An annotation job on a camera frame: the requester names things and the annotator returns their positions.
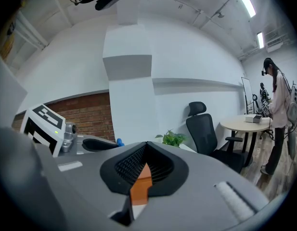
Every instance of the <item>black pants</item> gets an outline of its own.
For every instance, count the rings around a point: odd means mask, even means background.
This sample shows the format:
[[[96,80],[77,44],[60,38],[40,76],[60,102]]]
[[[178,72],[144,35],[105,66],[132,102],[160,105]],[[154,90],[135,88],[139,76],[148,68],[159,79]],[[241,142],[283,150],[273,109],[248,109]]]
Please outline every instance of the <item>black pants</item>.
[[[285,127],[274,129],[274,147],[270,154],[268,164],[266,165],[266,172],[270,175],[274,173],[281,157],[283,141],[284,141],[284,131],[285,131]]]

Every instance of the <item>whiteboard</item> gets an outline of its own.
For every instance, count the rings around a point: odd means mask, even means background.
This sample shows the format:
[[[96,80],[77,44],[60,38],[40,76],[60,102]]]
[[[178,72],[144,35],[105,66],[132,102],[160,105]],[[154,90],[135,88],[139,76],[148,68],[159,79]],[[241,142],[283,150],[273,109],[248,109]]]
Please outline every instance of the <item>whiteboard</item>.
[[[241,79],[243,80],[243,85],[245,89],[246,105],[253,105],[253,92],[251,89],[250,80],[243,77],[241,77]]]

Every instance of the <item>air conditioner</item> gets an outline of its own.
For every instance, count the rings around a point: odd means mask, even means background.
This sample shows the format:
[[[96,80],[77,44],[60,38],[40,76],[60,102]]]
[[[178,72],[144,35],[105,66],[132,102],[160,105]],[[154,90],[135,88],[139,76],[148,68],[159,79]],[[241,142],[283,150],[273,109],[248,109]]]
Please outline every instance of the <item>air conditioner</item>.
[[[266,44],[266,51],[268,53],[273,52],[273,51],[281,48],[282,45],[283,45],[282,39],[277,38],[277,39],[270,41]]]

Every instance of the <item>chair headrest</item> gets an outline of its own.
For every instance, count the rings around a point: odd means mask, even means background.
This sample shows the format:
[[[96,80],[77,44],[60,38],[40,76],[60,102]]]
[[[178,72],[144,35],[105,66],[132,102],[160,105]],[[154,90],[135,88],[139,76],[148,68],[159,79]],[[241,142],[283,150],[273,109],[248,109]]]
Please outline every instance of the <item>chair headrest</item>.
[[[207,110],[206,105],[203,102],[189,103],[189,107],[190,107],[190,112],[188,116],[193,116],[193,115],[195,116],[197,114],[204,113]]]

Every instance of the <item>blue object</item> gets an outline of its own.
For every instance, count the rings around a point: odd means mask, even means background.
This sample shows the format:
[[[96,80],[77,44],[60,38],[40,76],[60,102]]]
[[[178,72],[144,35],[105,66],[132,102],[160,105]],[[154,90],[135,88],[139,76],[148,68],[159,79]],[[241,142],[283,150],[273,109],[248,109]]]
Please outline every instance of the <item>blue object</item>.
[[[117,139],[116,143],[119,147],[125,146],[125,144],[123,143],[123,141],[120,138]]]

